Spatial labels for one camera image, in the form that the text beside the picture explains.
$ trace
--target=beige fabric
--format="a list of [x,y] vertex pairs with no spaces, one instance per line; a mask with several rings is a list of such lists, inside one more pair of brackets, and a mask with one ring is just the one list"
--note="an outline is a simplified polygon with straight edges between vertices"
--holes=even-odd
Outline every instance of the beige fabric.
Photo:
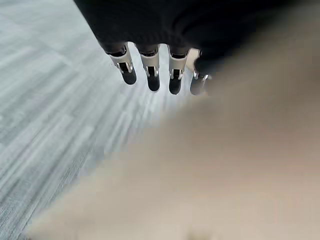
[[199,51],[197,49],[191,48],[188,54],[188,58],[186,60],[186,67],[192,72],[195,69],[194,63],[195,63],[195,60],[198,58],[198,56],[199,56]]
[[33,240],[318,240],[320,8],[293,10],[82,179]]

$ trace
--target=striped carpet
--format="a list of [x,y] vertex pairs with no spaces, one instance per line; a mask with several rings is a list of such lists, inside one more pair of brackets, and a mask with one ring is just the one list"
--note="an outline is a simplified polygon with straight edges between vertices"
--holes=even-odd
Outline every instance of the striped carpet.
[[134,86],[71,0],[0,0],[0,240],[24,239],[25,226],[64,188],[183,104],[192,73],[171,95],[162,45],[161,86],[152,93],[129,47]]

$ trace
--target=black fabric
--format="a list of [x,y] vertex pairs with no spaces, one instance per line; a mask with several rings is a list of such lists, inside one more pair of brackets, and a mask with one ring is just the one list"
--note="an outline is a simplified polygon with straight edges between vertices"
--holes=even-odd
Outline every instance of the black fabric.
[[294,0],[75,0],[103,48],[134,42],[201,50],[195,67],[212,64],[241,46]]

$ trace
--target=black fingertip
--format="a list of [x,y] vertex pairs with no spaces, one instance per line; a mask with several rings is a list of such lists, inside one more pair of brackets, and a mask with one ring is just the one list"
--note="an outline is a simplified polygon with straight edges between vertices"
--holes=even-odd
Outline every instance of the black fingertip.
[[191,84],[190,84],[190,92],[192,95],[200,95],[204,92],[205,90],[205,80],[203,78],[198,78],[195,79],[194,77],[192,78]]
[[122,73],[123,80],[128,85],[133,85],[137,81],[136,71],[133,68],[132,72]]
[[169,91],[170,93],[172,93],[173,95],[177,95],[180,92],[181,89],[181,79],[170,79],[169,82]]
[[151,91],[156,92],[160,88],[160,78],[158,76],[148,76],[148,87]]

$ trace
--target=robotic hand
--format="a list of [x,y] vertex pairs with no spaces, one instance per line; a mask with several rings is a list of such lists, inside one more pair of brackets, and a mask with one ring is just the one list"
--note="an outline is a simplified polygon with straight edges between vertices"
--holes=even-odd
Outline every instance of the robotic hand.
[[104,51],[132,85],[127,42],[135,43],[148,87],[157,91],[159,44],[169,49],[169,91],[178,94],[190,48],[200,50],[190,91],[204,89],[214,66],[272,21],[290,0],[74,0]]

